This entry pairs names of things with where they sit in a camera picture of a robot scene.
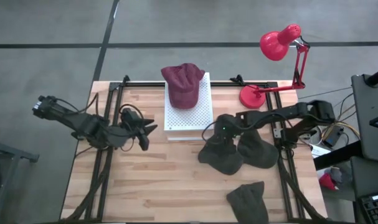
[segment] lamp arm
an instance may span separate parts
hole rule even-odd
[[[297,43],[296,45],[296,62],[294,69],[293,83],[291,86],[281,86],[273,88],[260,88],[257,90],[259,93],[268,93],[274,91],[285,91],[285,90],[299,90],[305,88],[305,84],[302,82],[303,71],[305,69],[306,58],[308,56],[310,46],[308,44]],[[304,53],[302,59],[301,72],[299,72],[298,64],[300,62],[301,54]]]

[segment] lamp shade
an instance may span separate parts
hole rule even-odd
[[[300,35],[301,27],[297,24],[288,25],[281,32],[273,31],[264,34],[260,40],[261,51],[270,60],[281,60],[287,54],[290,43]]]

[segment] white perforated box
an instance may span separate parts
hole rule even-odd
[[[214,115],[212,113],[209,72],[206,72],[200,81],[199,100],[197,104],[195,107],[188,110],[181,110],[171,106],[169,102],[168,84],[165,83],[164,130],[167,132],[167,136],[168,134],[174,136],[168,136],[168,140],[200,140],[202,130],[213,121]]]

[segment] dark green cloth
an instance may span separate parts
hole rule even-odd
[[[198,160],[227,175],[235,174],[243,165],[243,158],[237,152],[233,139],[226,139],[226,143],[222,143],[216,135],[201,149]]]
[[[226,196],[240,224],[269,223],[268,211],[262,199],[264,188],[263,181],[245,184]]]
[[[278,159],[277,148],[261,139],[257,130],[244,132],[237,145],[244,163],[258,168],[269,169]]]

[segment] keyboard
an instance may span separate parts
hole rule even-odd
[[[378,224],[378,194],[361,197],[359,201],[366,222]]]

